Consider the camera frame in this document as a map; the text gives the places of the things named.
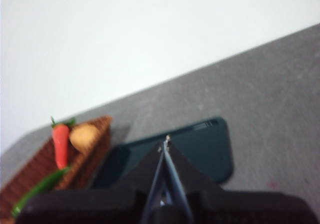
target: gray surface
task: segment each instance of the gray surface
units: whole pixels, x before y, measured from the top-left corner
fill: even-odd
[[[212,116],[229,125],[235,172],[225,189],[278,190],[320,217],[320,25],[77,116],[109,114],[113,144]],[[1,181],[50,136],[35,131],[1,156]]]

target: brown woven basket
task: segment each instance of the brown woven basket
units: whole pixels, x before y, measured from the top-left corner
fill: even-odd
[[[110,116],[103,116],[86,122],[94,125],[99,130],[99,135],[86,153],[78,152],[69,143],[68,162],[71,164],[71,170],[55,186],[55,189],[82,188],[87,184],[92,172],[110,148],[111,120]],[[13,205],[39,181],[58,169],[54,160],[54,150],[53,140],[50,138],[1,190],[1,223],[14,223],[11,218]]]

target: orange carrot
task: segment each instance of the orange carrot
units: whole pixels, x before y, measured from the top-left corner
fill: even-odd
[[[52,120],[52,138],[55,144],[55,161],[59,169],[63,169],[68,165],[68,140],[69,140],[69,127],[71,124],[58,123]]]

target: dark green plate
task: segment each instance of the dark green plate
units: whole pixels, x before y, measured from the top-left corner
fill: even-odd
[[[231,176],[233,160],[228,128],[222,118],[216,117],[117,146],[95,176],[91,188],[109,187],[135,167],[155,144],[164,141],[167,134],[177,149],[212,181],[222,183]]]

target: green vegetable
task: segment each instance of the green vegetable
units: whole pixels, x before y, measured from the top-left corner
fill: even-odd
[[[51,124],[51,127],[54,128],[56,125],[59,125],[59,124],[63,124],[63,125],[66,125],[67,127],[72,127],[73,125],[75,125],[76,121],[75,118],[71,118],[70,120],[67,120],[67,121],[63,121],[63,122],[59,122],[59,123],[55,123],[53,117],[51,117],[51,121],[52,121],[52,124]]]
[[[11,214],[14,218],[17,218],[20,214],[21,210],[27,203],[27,201],[36,196],[37,194],[46,192],[52,189],[57,182],[70,170],[70,166],[67,166],[64,169],[53,172],[52,174],[45,177],[42,181],[40,181],[34,188],[32,188],[27,194],[25,194],[19,202],[17,202],[12,208]]]

